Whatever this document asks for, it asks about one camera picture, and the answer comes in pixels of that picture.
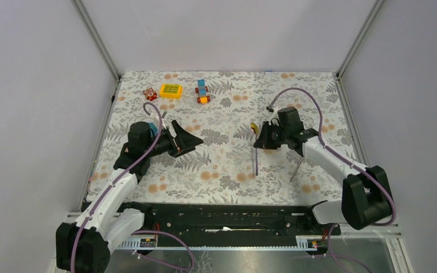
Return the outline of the gold purple spoon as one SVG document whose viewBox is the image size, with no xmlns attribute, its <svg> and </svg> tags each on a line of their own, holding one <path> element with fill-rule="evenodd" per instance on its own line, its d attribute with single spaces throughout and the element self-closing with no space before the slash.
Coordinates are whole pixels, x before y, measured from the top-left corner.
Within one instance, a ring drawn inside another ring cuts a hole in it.
<svg viewBox="0 0 437 273">
<path fill-rule="evenodd" d="M 252 132 L 254 133 L 255 141 L 257 141 L 257 140 L 258 140 L 258 137 L 259 137 L 259 127 L 258 127 L 254 122 L 252 122 L 252 123 L 250 124 L 250 127 L 251 127 L 251 129 L 252 129 Z M 255 175 L 258 176 L 258 173 L 259 173 L 259 166 L 258 166 L 258 148 L 255 148 L 255 154 L 254 154 L 254 157 L 255 157 Z"/>
</svg>

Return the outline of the teal cloth napkin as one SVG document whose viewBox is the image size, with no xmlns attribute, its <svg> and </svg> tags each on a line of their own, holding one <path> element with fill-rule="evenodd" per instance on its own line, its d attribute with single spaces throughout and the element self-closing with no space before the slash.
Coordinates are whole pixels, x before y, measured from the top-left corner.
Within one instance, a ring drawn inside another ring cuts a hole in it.
<svg viewBox="0 0 437 273">
<path fill-rule="evenodd" d="M 152 123 L 152 122 L 148 122 L 147 124 L 149 126 L 151 136 L 155 137 L 157 135 L 157 133 L 158 133 L 157 126 L 154 123 Z"/>
</svg>

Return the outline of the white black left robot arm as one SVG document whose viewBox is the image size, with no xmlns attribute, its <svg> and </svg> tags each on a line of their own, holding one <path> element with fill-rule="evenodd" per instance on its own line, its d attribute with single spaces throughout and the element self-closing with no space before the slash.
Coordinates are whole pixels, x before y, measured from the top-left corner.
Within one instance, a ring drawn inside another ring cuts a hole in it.
<svg viewBox="0 0 437 273">
<path fill-rule="evenodd" d="M 174 133 L 163 124 L 136 122 L 130 126 L 114 170 L 97 198 L 72 223 L 56 231 L 56 266 L 68 272 L 104 272 L 116 248 L 137 230 L 150 232 L 154 219 L 149 209 L 127 208 L 114 215 L 125 197 L 146 174 L 153 156 L 185 155 L 203 140 L 172 121 Z"/>
</svg>

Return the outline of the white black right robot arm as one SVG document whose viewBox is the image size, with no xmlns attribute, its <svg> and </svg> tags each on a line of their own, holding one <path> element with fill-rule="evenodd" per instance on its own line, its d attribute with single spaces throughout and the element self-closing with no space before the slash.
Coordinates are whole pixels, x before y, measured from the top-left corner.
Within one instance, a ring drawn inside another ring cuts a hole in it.
<svg viewBox="0 0 437 273">
<path fill-rule="evenodd" d="M 368 167 L 343 156 L 326 143 L 315 129 L 306 129 L 294 107 L 271 113 L 264 121 L 255 148 L 277 150 L 287 146 L 305 159 L 312 160 L 333 177 L 342 188 L 340 201 L 320 202 L 305 216 L 303 225 L 311 234 L 320 233 L 326 224 L 346 222 L 361 230 L 367 226 L 392 224 L 397 216 L 386 172 L 379 166 Z"/>
</svg>

